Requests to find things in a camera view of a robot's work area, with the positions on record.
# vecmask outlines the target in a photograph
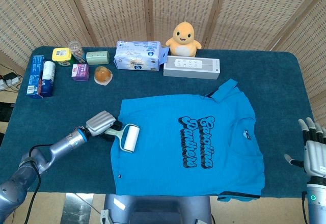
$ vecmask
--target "stuffed duck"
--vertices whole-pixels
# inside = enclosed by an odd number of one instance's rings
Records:
[[[175,27],[173,37],[166,43],[170,47],[171,55],[194,57],[197,49],[202,45],[194,40],[194,28],[188,22],[182,22]]]

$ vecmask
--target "lint roller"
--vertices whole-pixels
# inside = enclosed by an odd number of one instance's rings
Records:
[[[127,126],[129,127],[129,129],[128,129],[126,141],[124,142],[124,146],[122,147],[121,140],[122,140],[124,130],[127,128]],[[116,136],[119,139],[119,146],[122,151],[129,152],[129,153],[134,152],[134,148],[136,146],[138,133],[139,133],[138,126],[134,124],[127,124],[121,131],[116,131],[114,129],[109,128],[104,133],[108,135]]]

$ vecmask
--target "blue box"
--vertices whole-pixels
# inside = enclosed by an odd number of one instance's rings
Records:
[[[44,56],[34,55],[32,58],[29,85],[27,86],[26,93],[32,98],[43,98],[43,96],[41,96],[43,67]]]

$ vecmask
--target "floor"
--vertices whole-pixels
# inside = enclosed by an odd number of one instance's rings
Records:
[[[10,70],[0,67],[0,74],[7,74]],[[15,102],[17,93],[1,91],[1,102]],[[0,132],[5,133],[8,123],[0,122]],[[5,224],[24,223],[31,193],[28,193],[25,202],[11,214]],[[30,215],[29,223],[58,224],[61,222],[65,193],[37,194]],[[93,207],[100,211],[103,207],[104,195],[93,196]],[[230,202],[217,202],[216,197],[211,197],[211,211],[216,223],[304,223],[301,199],[297,198],[261,198],[250,202],[232,200]],[[100,223],[99,214],[91,210],[90,224]]]

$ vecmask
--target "blue t-shirt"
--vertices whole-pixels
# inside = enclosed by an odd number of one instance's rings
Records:
[[[230,79],[206,96],[123,100],[119,121],[140,133],[133,153],[117,140],[112,146],[117,194],[260,197],[265,178],[255,113],[236,85]]]

